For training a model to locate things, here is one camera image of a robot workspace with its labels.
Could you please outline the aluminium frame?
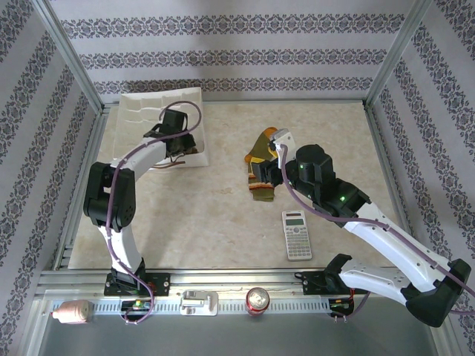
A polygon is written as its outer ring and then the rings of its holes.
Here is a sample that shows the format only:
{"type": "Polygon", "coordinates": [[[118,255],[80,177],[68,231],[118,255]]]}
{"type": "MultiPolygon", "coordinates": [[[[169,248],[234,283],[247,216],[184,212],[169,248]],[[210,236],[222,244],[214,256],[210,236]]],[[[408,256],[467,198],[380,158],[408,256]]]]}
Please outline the aluminium frame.
{"type": "MultiPolygon", "coordinates": [[[[67,64],[73,68],[73,73],[79,76],[79,83],[86,90],[88,98],[92,99],[93,107],[98,111],[97,121],[93,126],[91,141],[88,143],[85,163],[90,165],[99,153],[99,139],[105,130],[105,118],[111,112],[112,104],[102,104],[98,94],[93,92],[92,83],[87,79],[85,69],[81,67],[79,57],[76,54],[65,31],[62,29],[59,18],[55,14],[49,0],[31,0],[35,10],[53,40],[59,46],[60,53],[67,64]]],[[[43,304],[51,304],[54,300],[64,299],[88,299],[97,302],[104,300],[103,290],[105,287],[108,271],[105,269],[68,269],[66,263],[70,259],[73,249],[74,235],[79,227],[82,213],[82,201],[85,194],[86,169],[82,168],[79,173],[78,186],[71,199],[74,207],[67,215],[65,232],[59,242],[59,252],[54,260],[53,270],[43,271],[39,278],[35,297],[42,298],[43,304]]],[[[170,295],[160,297],[161,303],[170,303],[176,298],[176,293],[184,290],[216,291],[220,302],[236,301],[239,295],[253,286],[262,286],[272,292],[275,299],[282,303],[289,303],[289,310],[296,312],[298,303],[305,300],[314,300],[316,295],[306,293],[307,283],[298,279],[302,268],[211,268],[211,269],[183,269],[159,268],[158,275],[168,274],[165,288],[170,295]]],[[[445,320],[439,328],[426,328],[428,340],[433,347],[432,353],[437,356],[462,356],[454,333],[453,324],[445,320]]]]}

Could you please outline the olive green striped sock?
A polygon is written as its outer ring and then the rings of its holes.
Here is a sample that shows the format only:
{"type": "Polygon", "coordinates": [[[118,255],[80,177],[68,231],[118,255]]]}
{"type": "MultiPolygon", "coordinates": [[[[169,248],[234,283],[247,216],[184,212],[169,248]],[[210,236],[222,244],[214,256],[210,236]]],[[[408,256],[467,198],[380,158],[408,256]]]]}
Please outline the olive green striped sock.
{"type": "Polygon", "coordinates": [[[272,202],[274,200],[274,187],[271,183],[260,182],[252,172],[251,163],[271,160],[274,156],[270,153],[270,137],[278,129],[275,127],[266,128],[257,138],[251,151],[244,157],[244,162],[248,168],[248,188],[254,201],[272,202]]]}

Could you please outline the white fabric organizer box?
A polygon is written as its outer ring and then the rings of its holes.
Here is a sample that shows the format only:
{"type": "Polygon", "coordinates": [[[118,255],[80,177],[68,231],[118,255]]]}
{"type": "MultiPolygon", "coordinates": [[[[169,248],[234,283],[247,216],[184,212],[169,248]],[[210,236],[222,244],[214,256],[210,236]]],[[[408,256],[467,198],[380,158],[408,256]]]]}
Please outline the white fabric organizer box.
{"type": "MultiPolygon", "coordinates": [[[[114,139],[113,158],[119,159],[139,145],[143,135],[156,124],[161,123],[159,118],[163,108],[173,102],[186,100],[195,103],[199,108],[203,106],[202,90],[199,87],[178,90],[167,90],[150,93],[125,93],[121,95],[117,108],[117,126],[114,139]]],[[[161,159],[158,166],[179,162],[180,167],[206,167],[209,165],[209,151],[206,147],[204,120],[198,120],[196,108],[185,103],[174,105],[173,110],[182,111],[188,116],[188,126],[200,123],[191,132],[196,142],[196,151],[190,154],[178,154],[171,158],[161,159]]]]}

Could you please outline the red soda can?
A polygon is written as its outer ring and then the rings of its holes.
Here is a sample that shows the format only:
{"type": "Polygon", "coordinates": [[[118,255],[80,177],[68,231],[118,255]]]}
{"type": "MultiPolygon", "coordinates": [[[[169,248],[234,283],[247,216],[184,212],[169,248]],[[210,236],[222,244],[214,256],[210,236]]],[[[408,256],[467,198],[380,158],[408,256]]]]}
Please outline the red soda can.
{"type": "Polygon", "coordinates": [[[254,287],[246,294],[245,307],[251,316],[258,316],[263,314],[270,304],[270,297],[268,292],[261,287],[254,287]]]}

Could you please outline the silver metal clamp bracket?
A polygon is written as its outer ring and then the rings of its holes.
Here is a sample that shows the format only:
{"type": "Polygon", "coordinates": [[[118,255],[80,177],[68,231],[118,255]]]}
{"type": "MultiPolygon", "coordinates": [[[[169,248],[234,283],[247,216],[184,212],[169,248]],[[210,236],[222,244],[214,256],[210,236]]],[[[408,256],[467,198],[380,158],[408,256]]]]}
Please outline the silver metal clamp bracket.
{"type": "Polygon", "coordinates": [[[182,294],[180,314],[214,317],[218,314],[219,296],[215,291],[188,290],[182,294]]]}

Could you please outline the pink plastic bottle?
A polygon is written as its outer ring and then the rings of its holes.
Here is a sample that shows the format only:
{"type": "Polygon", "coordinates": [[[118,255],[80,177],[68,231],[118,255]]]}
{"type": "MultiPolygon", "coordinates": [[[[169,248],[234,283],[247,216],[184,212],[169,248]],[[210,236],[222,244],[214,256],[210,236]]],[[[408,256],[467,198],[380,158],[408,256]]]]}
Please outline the pink plastic bottle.
{"type": "Polygon", "coordinates": [[[51,316],[63,324],[82,324],[88,322],[90,310],[87,300],[65,301],[52,311],[51,316]]]}

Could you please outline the white calculator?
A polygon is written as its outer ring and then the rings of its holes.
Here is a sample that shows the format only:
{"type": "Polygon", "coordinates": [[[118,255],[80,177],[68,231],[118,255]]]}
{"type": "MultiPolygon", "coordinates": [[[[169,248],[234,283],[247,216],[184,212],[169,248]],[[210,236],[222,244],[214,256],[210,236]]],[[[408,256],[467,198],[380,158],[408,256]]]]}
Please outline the white calculator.
{"type": "Polygon", "coordinates": [[[303,211],[283,211],[282,223],[287,259],[291,262],[312,259],[307,221],[303,211]]]}

